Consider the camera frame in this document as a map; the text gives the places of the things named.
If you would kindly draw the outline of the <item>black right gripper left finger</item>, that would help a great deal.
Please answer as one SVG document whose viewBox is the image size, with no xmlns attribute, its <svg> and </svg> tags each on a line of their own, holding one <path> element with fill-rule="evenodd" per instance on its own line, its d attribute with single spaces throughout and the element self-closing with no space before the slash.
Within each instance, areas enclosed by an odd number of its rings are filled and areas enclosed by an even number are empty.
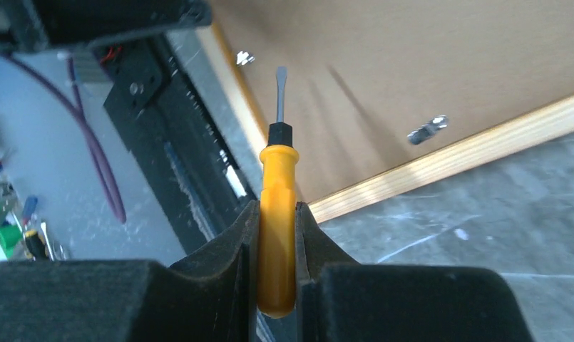
<svg viewBox="0 0 574 342">
<path fill-rule="evenodd" d="M 171 266 L 0 262 L 0 341 L 253 341 L 260 206 Z"/>
</svg>

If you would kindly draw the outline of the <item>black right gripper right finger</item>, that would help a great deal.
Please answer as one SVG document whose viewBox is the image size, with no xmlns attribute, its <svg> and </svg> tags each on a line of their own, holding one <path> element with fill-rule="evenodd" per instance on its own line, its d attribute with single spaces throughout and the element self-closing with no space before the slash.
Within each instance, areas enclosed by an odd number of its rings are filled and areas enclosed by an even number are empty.
<svg viewBox="0 0 574 342">
<path fill-rule="evenodd" d="M 361 264 L 295 212 L 298 341 L 532 341 L 496 272 L 467 266 Z"/>
</svg>

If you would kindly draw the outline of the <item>yellow handled screwdriver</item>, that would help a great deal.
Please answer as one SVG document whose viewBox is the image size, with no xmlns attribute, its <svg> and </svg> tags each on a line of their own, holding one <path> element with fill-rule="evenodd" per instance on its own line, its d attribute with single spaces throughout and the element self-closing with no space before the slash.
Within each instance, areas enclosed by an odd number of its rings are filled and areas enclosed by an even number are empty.
<svg viewBox="0 0 574 342">
<path fill-rule="evenodd" d="M 273 319 L 288 316 L 294 308 L 295 168 L 299 161 L 299 153 L 293 148 L 292 126 L 285 122 L 285 66 L 277 68 L 276 81 L 276 119 L 269 126 L 267 147 L 260 153 L 262 191 L 257 268 L 257 307 Z"/>
</svg>

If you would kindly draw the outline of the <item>orange picture frame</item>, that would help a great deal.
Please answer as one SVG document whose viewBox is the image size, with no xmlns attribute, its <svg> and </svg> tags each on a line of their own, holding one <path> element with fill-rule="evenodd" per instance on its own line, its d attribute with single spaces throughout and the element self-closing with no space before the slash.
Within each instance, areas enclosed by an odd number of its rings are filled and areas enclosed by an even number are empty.
<svg viewBox="0 0 574 342">
<path fill-rule="evenodd" d="M 288 69 L 297 189 L 318 222 L 574 132 L 574 1 L 210 5 L 196 34 L 254 154 Z M 437 115 L 448 126 L 412 145 Z"/>
</svg>

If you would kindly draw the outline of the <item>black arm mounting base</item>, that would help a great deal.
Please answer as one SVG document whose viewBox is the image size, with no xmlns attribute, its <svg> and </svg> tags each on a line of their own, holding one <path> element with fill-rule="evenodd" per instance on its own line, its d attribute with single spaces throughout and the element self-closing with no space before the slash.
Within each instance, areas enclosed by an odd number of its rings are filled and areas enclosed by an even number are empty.
<svg viewBox="0 0 574 342">
<path fill-rule="evenodd" d="M 193 252 L 255 193 L 166 38 L 114 45 L 104 68 L 113 81 L 104 107 L 180 245 Z"/>
</svg>

